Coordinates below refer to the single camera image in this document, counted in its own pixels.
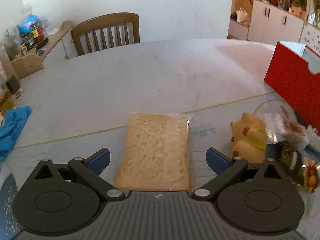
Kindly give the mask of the bagged bread slice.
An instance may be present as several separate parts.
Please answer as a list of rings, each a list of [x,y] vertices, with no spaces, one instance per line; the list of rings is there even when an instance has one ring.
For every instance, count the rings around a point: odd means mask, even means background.
[[[116,176],[122,191],[190,191],[190,115],[130,113]]]

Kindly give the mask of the white storage cabinet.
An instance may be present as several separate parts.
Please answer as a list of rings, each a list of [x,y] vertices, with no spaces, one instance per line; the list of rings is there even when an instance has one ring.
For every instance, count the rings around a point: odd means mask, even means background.
[[[312,0],[253,0],[247,39],[271,45],[300,42],[319,54],[319,24],[307,21],[313,5]]]

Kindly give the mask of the red cardboard box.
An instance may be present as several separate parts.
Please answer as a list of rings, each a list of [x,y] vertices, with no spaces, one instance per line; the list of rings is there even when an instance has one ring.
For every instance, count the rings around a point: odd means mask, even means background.
[[[319,74],[306,59],[278,42],[264,81],[305,121],[319,129]]]

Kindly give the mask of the glass jar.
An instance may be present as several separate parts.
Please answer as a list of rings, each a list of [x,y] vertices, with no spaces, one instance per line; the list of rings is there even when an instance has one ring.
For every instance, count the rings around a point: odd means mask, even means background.
[[[23,92],[23,87],[4,46],[1,46],[1,76],[12,97],[18,98]]]

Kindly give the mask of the blue cloth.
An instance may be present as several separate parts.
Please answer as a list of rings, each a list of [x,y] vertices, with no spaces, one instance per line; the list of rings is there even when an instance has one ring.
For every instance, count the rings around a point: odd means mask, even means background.
[[[4,125],[1,126],[1,163],[14,148],[16,140],[20,136],[30,114],[31,108],[29,106],[6,111],[5,122]]]

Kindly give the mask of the orange lion toy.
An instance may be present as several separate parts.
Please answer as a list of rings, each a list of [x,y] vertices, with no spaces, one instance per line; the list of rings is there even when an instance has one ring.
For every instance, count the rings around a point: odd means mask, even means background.
[[[304,187],[308,193],[314,193],[319,185],[319,176],[314,160],[304,158],[303,160]]]

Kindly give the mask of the clear bag of snacks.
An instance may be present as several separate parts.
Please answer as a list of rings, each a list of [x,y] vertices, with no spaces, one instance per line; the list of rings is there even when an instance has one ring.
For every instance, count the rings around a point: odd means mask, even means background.
[[[319,152],[319,133],[316,128],[303,125],[277,114],[271,123],[271,140],[274,143],[286,141],[297,148],[311,148]]]

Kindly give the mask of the yellow pig plush toy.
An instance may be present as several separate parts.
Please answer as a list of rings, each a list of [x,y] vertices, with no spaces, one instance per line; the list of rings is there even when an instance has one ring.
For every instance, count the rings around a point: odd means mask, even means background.
[[[230,123],[232,131],[232,157],[246,159],[249,163],[259,164],[265,160],[267,135],[263,121],[251,113]]]

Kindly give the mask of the brown wooden chair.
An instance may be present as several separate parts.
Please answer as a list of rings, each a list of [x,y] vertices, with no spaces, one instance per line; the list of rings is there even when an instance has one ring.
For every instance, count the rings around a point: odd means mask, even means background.
[[[140,42],[139,15],[117,12],[91,18],[71,30],[79,56]]]

